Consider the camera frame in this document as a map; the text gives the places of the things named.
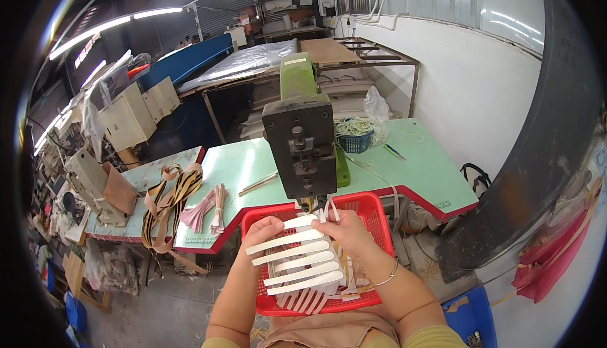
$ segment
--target white sewing machine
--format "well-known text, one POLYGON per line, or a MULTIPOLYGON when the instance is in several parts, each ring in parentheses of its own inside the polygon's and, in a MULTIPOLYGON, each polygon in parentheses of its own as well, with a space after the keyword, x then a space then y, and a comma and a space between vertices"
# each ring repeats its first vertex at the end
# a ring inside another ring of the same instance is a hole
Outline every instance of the white sewing machine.
POLYGON ((126 226, 129 215, 112 206, 103 197, 109 176, 86 149, 80 148, 69 157, 65 162, 65 170, 72 189, 82 197, 101 223, 126 226))

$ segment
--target white wall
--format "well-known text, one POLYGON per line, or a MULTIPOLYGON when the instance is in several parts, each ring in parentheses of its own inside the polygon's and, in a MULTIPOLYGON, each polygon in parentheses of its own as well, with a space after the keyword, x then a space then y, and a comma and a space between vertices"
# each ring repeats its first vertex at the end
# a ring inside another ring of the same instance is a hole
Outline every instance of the white wall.
MULTIPOLYGON (((596 273, 607 234, 607 207, 603 205, 588 226, 588 232, 563 276, 546 297, 534 304, 531 299, 514 295, 491 308, 499 347, 555 346, 584 300, 596 273)), ((518 263, 514 248, 485 268, 476 271, 480 281, 488 281, 518 263)), ((503 299, 514 290, 515 270, 487 284, 490 303, 503 299)))
MULTIPOLYGON (((380 22, 391 26, 392 20, 380 22)), ((484 33, 435 21, 400 17, 395 31, 357 24, 354 32, 345 22, 339 22, 337 36, 364 37, 421 62, 414 117, 456 166, 472 162, 494 178, 527 117, 539 59, 484 33)), ((370 72, 389 105, 406 117, 412 69, 370 72)))
POLYGON ((480 4, 481 30, 544 51, 544 0, 482 0, 480 4))

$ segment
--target hand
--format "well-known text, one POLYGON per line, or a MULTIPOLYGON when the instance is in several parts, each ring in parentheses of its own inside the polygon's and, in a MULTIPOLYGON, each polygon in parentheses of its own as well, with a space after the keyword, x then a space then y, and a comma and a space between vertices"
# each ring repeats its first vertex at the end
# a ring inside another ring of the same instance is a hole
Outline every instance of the hand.
POLYGON ((336 223, 331 223, 335 221, 335 216, 330 211, 330 222, 321 223, 319 220, 315 220, 312 222, 312 227, 334 238, 348 256, 356 261, 361 261, 361 258, 379 249, 356 212, 353 210, 338 210, 338 215, 339 220, 336 223))
MULTIPOLYGON (((254 222, 249 228, 249 231, 247 232, 247 235, 240 246, 239 253, 242 252, 244 255, 247 255, 245 249, 262 244, 262 242, 282 232, 283 228, 284 225, 282 221, 276 216, 266 216, 260 221, 254 222)), ((252 254, 249 257, 254 259, 261 256, 263 256, 263 251, 252 254)))

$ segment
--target forearm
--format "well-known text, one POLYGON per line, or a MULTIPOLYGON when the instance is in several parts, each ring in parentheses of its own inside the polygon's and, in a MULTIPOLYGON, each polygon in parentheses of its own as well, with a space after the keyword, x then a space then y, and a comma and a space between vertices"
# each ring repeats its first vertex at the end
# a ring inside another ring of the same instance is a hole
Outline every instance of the forearm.
MULTIPOLYGON (((211 331, 217 331, 218 329, 213 328, 217 326, 242 333, 247 337, 249 344, 248 336, 255 320, 255 298, 260 273, 261 270, 253 266, 245 252, 238 253, 224 289, 213 307, 209 320, 211 331)), ((225 336, 209 336, 207 329, 207 338, 209 337, 225 336)))
MULTIPOLYGON (((378 284, 389 278, 394 270, 395 260, 374 245, 362 258, 361 265, 369 281, 378 284)), ((411 312, 433 302, 438 304, 428 286, 418 276, 400 265, 396 276, 383 285, 375 286, 375 290, 396 321, 401 321, 411 312)))

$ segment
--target silver bangle bracelet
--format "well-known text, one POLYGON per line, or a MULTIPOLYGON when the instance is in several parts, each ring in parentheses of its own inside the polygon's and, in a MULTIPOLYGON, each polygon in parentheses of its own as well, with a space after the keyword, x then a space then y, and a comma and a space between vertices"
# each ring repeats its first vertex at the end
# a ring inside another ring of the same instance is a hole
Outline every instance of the silver bangle bracelet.
POLYGON ((390 277, 388 277, 388 279, 386 279, 382 283, 378 283, 378 284, 371 283, 373 286, 383 285, 383 284, 387 283, 388 281, 390 281, 392 278, 394 278, 396 276, 396 271, 398 270, 398 259, 395 258, 394 261, 395 261, 394 270, 392 270, 392 273, 390 273, 390 277))

